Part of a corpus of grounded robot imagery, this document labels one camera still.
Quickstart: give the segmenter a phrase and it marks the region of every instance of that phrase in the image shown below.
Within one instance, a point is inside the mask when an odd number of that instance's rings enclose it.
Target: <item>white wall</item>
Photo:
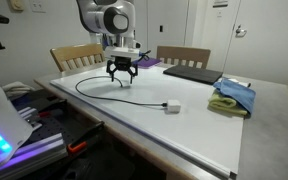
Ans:
[[[21,13],[10,9],[8,0],[0,0],[0,14],[10,19],[0,24],[0,82],[14,81],[38,87],[33,79],[58,72],[49,50],[55,47],[90,42],[82,27],[75,0],[42,0],[46,13],[34,13],[29,0],[23,0]]]
[[[197,19],[198,2],[198,0],[189,0],[188,2],[184,46],[191,47],[193,45],[195,27],[199,23],[199,19]]]
[[[222,8],[213,8],[213,3],[198,0],[193,47],[210,49],[207,69],[223,71],[239,0],[229,0],[229,5]]]
[[[147,0],[135,0],[135,40],[141,43],[141,52],[147,49]]]

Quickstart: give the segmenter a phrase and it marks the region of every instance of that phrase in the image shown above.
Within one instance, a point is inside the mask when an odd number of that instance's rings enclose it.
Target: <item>wall outlet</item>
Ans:
[[[10,0],[11,2],[11,7],[15,11],[23,11],[24,10],[24,4],[22,0]]]
[[[30,0],[30,6],[33,12],[45,13],[42,0]]]

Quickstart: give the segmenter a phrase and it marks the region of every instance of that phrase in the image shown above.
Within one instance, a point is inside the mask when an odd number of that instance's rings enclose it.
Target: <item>laptop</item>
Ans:
[[[223,75],[223,72],[219,71],[212,71],[180,65],[168,68],[163,73],[210,85],[214,84]]]

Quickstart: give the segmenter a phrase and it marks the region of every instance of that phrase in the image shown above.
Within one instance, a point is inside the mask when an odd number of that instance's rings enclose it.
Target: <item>purple object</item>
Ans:
[[[148,59],[147,61],[146,60],[141,60],[140,62],[137,63],[138,67],[139,68],[142,68],[142,69],[148,69],[148,68],[151,68],[157,64],[160,64],[162,61],[159,60],[159,59],[153,59],[153,58],[150,58]]]

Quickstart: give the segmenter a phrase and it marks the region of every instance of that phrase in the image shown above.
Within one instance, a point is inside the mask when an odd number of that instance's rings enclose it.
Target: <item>gray table surface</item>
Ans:
[[[113,135],[123,139],[140,155],[165,172],[177,174],[180,179],[220,178],[49,83],[54,79],[105,65],[104,62],[55,73],[37,78],[35,82],[56,96],[67,99],[81,114],[95,121],[104,121],[108,130],[113,132]],[[288,179],[288,87],[282,84],[243,77],[224,76],[242,82],[250,82],[252,84],[251,88],[256,91],[254,112],[251,118],[245,119],[243,125],[237,179]]]

